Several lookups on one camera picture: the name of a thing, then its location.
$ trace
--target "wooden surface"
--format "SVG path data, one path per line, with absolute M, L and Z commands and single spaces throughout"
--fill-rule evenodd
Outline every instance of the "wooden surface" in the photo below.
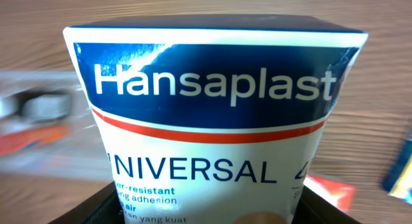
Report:
M 71 70 L 62 29 L 125 15 L 303 14 L 370 33 L 312 169 L 357 186 L 362 223 L 411 223 L 380 181 L 412 113 L 412 0 L 0 0 L 0 69 Z

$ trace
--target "wooden table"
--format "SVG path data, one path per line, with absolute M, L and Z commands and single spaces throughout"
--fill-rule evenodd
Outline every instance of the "wooden table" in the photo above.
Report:
M 350 215 L 411 223 L 380 181 L 412 113 L 412 0 L 0 0 L 0 69 L 71 70 L 62 29 L 125 15 L 304 14 L 367 30 L 312 169 L 356 185 Z

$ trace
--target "box top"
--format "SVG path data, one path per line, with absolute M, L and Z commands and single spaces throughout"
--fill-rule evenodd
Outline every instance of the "box top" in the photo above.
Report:
M 273 30 L 292 32 L 365 33 L 305 15 L 205 14 L 119 17 L 72 28 L 185 28 L 213 30 Z

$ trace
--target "blue label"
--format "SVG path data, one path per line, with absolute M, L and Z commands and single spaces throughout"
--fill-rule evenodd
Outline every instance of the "blue label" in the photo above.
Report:
M 75 43 L 90 102 L 184 127 L 286 126 L 324 117 L 358 48 Z

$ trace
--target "curved red line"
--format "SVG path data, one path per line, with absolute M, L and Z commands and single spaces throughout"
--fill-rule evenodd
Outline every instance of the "curved red line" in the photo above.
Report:
M 171 131 L 153 127 L 144 127 L 136 124 L 122 122 L 109 117 L 105 117 L 96 110 L 93 110 L 103 121 L 115 127 L 155 138 L 166 140 L 176 140 L 182 142 L 194 142 L 203 144 L 250 144 L 268 142 L 274 140 L 284 140 L 298 136 L 307 135 L 321 128 L 324 121 L 310 126 L 301 127 L 285 131 L 271 131 L 266 133 L 191 133 L 185 131 Z

